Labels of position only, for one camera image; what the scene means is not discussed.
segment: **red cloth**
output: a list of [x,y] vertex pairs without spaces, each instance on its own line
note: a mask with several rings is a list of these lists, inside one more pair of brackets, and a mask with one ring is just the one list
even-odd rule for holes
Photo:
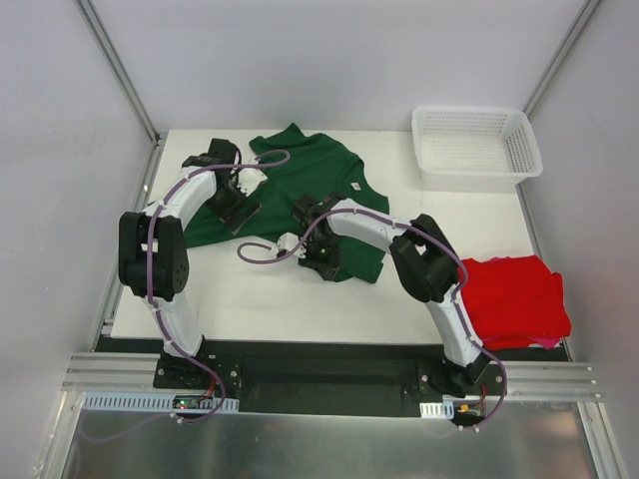
[[463,261],[469,282],[461,292],[470,322],[488,349],[552,347],[570,334],[561,274],[537,256]]

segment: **laundry basket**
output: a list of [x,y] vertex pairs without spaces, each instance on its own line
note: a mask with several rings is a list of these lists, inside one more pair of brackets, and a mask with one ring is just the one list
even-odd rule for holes
[[542,171],[532,127],[518,110],[418,107],[412,137],[427,190],[514,192]]

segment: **folded red cloth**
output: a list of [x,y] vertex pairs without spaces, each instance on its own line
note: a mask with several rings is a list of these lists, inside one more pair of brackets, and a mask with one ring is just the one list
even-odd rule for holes
[[469,282],[461,292],[470,322],[488,349],[548,348],[570,334],[561,274],[537,256],[463,261]]

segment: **green fabric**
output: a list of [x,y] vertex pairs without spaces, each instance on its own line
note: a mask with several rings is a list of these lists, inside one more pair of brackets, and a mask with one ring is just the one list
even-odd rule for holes
[[[187,247],[248,236],[273,242],[284,233],[300,236],[304,232],[294,220],[292,211],[295,201],[304,194],[319,200],[332,192],[340,192],[365,207],[388,213],[388,198],[368,185],[361,158],[327,135],[306,137],[297,125],[291,124],[272,137],[253,139],[250,145],[258,155],[270,150],[288,150],[291,159],[281,167],[263,170],[269,180],[248,199],[251,204],[262,204],[262,207],[236,236],[231,235],[208,208],[202,207],[185,231]],[[351,184],[358,184],[360,190]],[[340,238],[339,250],[341,267],[336,281],[353,276],[367,282],[377,281],[384,256],[382,251],[352,238]]]

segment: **metal frame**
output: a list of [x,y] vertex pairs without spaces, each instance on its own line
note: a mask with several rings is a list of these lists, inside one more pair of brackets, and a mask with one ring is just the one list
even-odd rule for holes
[[[107,31],[91,0],[74,0],[95,36],[110,68],[128,98],[147,136],[153,144],[148,159],[135,209],[138,210],[148,197],[150,185],[163,151],[163,142],[144,107],[126,69],[111,41]],[[531,93],[524,113],[529,118],[536,113],[545,94],[569,58],[575,45],[582,37],[586,27],[599,10],[603,0],[587,0],[573,24],[566,33],[559,48],[553,55],[548,67]],[[530,212],[525,187],[517,187],[522,212],[529,230],[530,240],[535,253],[540,254],[540,246],[535,234],[534,218]],[[110,287],[101,309],[101,325],[93,341],[98,344],[102,333],[110,331],[109,320],[113,319],[115,308],[121,294],[115,267],[111,273]],[[72,445],[72,436],[80,414],[85,391],[144,391],[157,393],[153,388],[157,354],[141,353],[77,353],[72,357],[62,390],[65,391],[60,402],[53,428],[55,434],[48,448],[47,460],[40,477],[58,478],[63,473],[64,464]],[[590,447],[594,467],[599,477],[628,477],[624,469],[618,447],[612,435],[600,386],[592,367],[578,362],[538,362],[506,361],[508,373],[508,401],[526,402],[571,402],[577,403],[583,422],[585,436]]]

